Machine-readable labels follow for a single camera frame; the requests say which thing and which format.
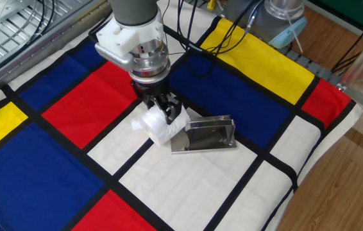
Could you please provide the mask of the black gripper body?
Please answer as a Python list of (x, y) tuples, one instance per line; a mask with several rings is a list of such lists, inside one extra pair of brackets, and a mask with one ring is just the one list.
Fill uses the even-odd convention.
[(169, 78), (164, 78), (156, 83), (139, 83), (132, 80), (131, 86), (136, 94), (136, 97), (145, 103), (153, 101), (154, 99), (159, 103), (168, 102), (167, 96), (170, 94)]

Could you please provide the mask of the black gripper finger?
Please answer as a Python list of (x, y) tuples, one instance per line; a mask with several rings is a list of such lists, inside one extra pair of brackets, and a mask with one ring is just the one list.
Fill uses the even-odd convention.
[(161, 111), (165, 110), (165, 99), (163, 97), (147, 97), (145, 104), (148, 110), (154, 106), (157, 106)]
[(181, 113), (182, 102), (176, 94), (169, 92), (160, 95), (160, 109), (165, 115), (165, 121), (170, 125)]

